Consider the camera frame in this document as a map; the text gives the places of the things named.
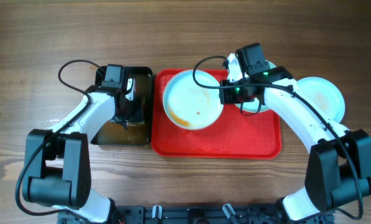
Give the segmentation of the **white plate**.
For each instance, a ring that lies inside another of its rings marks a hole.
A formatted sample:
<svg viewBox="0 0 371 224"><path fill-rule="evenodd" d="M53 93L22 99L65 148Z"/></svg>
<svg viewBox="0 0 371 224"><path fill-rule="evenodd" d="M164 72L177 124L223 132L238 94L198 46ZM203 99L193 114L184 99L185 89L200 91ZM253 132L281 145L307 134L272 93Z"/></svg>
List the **white plate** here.
<svg viewBox="0 0 371 224"><path fill-rule="evenodd" d="M214 124L222 114L218 87L217 79L207 72L179 72L164 87L164 112L180 128L204 129Z"/></svg>
<svg viewBox="0 0 371 224"><path fill-rule="evenodd" d="M340 90L330 81L306 77L297 81L301 91L326 115L340 123L345 115L345 101Z"/></svg>
<svg viewBox="0 0 371 224"><path fill-rule="evenodd" d="M239 66L237 65L237 68L236 68L237 72L236 72L236 76L234 77L233 75L229 75L229 79L231 79L231 81L233 80L239 80L241 79L242 77L242 74L241 74L241 71L239 69ZM257 98L255 98L254 101L251 101L251 102L246 102L244 104L236 104L236 106L240 109L243 110L244 113L261 113L261 112L265 112L265 111L268 111L269 108L266 106L266 105L261 105L259 106L260 102Z"/></svg>

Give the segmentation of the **white plate front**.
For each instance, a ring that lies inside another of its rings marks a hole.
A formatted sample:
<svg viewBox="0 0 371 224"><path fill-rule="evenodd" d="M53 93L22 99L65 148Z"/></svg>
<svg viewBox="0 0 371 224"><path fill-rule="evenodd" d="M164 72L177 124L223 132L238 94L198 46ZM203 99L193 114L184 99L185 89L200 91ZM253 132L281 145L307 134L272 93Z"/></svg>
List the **white plate front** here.
<svg viewBox="0 0 371 224"><path fill-rule="evenodd" d="M301 91L326 115L340 123L345 115L345 101L340 90L330 81L306 77L297 81Z"/></svg>

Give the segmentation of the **green sponge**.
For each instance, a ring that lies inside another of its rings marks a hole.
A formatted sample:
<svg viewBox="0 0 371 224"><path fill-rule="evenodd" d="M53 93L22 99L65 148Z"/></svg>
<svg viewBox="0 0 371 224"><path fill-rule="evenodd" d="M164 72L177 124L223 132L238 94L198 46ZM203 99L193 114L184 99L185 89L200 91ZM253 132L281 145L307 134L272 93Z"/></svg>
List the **green sponge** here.
<svg viewBox="0 0 371 224"><path fill-rule="evenodd" d="M127 125L129 126L139 126L139 125L144 125L145 124L145 121L142 120L142 121L128 121L127 122Z"/></svg>

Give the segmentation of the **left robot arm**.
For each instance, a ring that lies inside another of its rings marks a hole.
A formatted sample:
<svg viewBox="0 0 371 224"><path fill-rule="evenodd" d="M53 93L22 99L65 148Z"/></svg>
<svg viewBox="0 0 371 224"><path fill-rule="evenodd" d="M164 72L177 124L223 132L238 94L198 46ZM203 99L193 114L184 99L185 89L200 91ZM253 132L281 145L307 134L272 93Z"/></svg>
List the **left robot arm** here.
<svg viewBox="0 0 371 224"><path fill-rule="evenodd" d="M98 67L95 83L82 91L81 103L49 129L33 129L26 139L24 167L19 174L15 200L51 207L49 214L71 215L86 223L124 223L115 202L92 190L88 145L106 122L145 122L145 99L135 96L135 75L152 78L148 67L108 64Z"/></svg>

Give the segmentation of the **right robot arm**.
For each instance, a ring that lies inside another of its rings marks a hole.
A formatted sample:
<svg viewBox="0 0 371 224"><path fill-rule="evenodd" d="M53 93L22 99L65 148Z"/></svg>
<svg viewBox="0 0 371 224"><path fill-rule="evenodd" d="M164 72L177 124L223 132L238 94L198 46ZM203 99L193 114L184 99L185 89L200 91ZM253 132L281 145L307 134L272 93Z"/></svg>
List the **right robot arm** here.
<svg viewBox="0 0 371 224"><path fill-rule="evenodd" d="M371 138L330 118L300 89L284 67L272 67L259 43L244 46L225 58L228 78L220 83L220 101L258 101L279 115L309 153L304 185L279 199L278 220L297 223L371 195Z"/></svg>

